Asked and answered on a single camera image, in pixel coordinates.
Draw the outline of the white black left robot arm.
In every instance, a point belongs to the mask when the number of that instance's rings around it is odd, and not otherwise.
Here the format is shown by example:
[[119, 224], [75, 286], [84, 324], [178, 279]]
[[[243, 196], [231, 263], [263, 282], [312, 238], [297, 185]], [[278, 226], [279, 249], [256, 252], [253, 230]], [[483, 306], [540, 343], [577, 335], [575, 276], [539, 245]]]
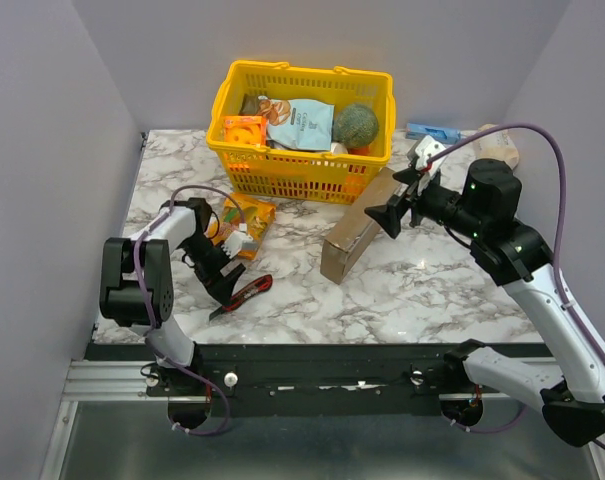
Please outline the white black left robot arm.
[[101, 315], [121, 327], [146, 327], [145, 343], [161, 366], [171, 368], [169, 382], [183, 395], [202, 387], [204, 372], [199, 347], [173, 315], [171, 256], [182, 251], [209, 296], [228, 307], [245, 267], [227, 266], [253, 242], [244, 221], [226, 239], [213, 241], [207, 236], [212, 214], [203, 198], [167, 201], [136, 234], [109, 238], [103, 246]]

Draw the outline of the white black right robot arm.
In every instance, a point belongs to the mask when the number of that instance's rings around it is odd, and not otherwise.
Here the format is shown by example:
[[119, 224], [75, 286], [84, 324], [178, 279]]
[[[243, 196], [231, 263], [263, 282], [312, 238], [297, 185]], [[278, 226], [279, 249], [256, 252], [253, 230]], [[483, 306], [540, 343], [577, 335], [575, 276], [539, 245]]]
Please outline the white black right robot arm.
[[570, 314], [580, 309], [568, 288], [555, 283], [551, 249], [534, 228], [516, 219], [522, 184], [511, 168], [494, 159], [476, 160], [461, 192], [437, 180], [420, 189], [423, 176], [413, 168], [393, 177], [406, 189], [365, 213], [391, 237], [399, 235], [405, 213], [413, 223], [428, 218], [468, 237], [476, 264], [525, 312], [559, 367], [548, 372], [467, 340], [445, 354], [436, 384], [456, 392], [473, 384], [500, 391], [540, 412], [573, 447], [598, 439], [605, 433], [605, 351], [597, 352], [605, 345], [587, 320], [572, 320]]

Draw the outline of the red black utility knife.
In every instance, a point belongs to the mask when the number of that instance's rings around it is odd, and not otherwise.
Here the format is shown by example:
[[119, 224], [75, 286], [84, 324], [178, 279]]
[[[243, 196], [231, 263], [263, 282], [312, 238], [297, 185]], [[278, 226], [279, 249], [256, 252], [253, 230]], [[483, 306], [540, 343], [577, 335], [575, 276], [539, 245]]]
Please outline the red black utility knife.
[[220, 306], [211, 312], [209, 320], [212, 321], [221, 315], [238, 310], [251, 298], [269, 291], [272, 285], [273, 277], [271, 274], [263, 275], [255, 279], [231, 297], [231, 304], [229, 306]]

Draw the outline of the brown cardboard express box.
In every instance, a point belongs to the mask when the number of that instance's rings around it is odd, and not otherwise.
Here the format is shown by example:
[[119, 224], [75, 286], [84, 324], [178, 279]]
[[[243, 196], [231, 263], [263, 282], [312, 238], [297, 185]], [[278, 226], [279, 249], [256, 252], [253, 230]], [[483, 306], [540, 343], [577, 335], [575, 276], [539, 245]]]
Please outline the brown cardboard express box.
[[385, 204], [400, 187], [394, 171], [384, 167], [346, 210], [323, 241], [320, 273], [339, 285], [380, 231], [365, 209]]

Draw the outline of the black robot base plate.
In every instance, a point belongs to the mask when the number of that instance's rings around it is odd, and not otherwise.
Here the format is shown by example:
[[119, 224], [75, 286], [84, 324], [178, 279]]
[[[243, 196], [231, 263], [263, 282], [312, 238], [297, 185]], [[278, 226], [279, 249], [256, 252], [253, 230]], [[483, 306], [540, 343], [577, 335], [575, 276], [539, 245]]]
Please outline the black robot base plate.
[[152, 366], [147, 394], [233, 417], [479, 413], [482, 390], [455, 377], [453, 345], [203, 345], [200, 374]]

